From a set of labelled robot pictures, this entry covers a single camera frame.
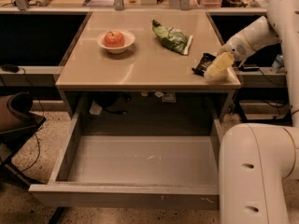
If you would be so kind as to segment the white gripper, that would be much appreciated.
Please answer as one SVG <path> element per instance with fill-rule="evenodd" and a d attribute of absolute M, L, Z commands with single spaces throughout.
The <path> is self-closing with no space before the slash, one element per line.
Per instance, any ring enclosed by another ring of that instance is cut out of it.
<path fill-rule="evenodd" d="M 218 51 L 219 56 L 204 73 L 207 80 L 214 79 L 236 62 L 242 62 L 256 52 L 256 40 L 246 36 L 232 36 Z"/>

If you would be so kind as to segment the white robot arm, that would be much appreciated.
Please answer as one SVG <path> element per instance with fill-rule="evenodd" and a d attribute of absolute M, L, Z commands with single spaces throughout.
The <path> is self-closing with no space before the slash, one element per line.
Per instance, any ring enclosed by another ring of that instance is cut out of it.
<path fill-rule="evenodd" d="M 292 126 L 243 123 L 221 140 L 221 224 L 289 224 L 282 180 L 299 178 L 299 0 L 270 0 L 266 15 L 223 45 L 205 72 L 213 80 L 223 56 L 245 61 L 259 49 L 280 44 Z"/>

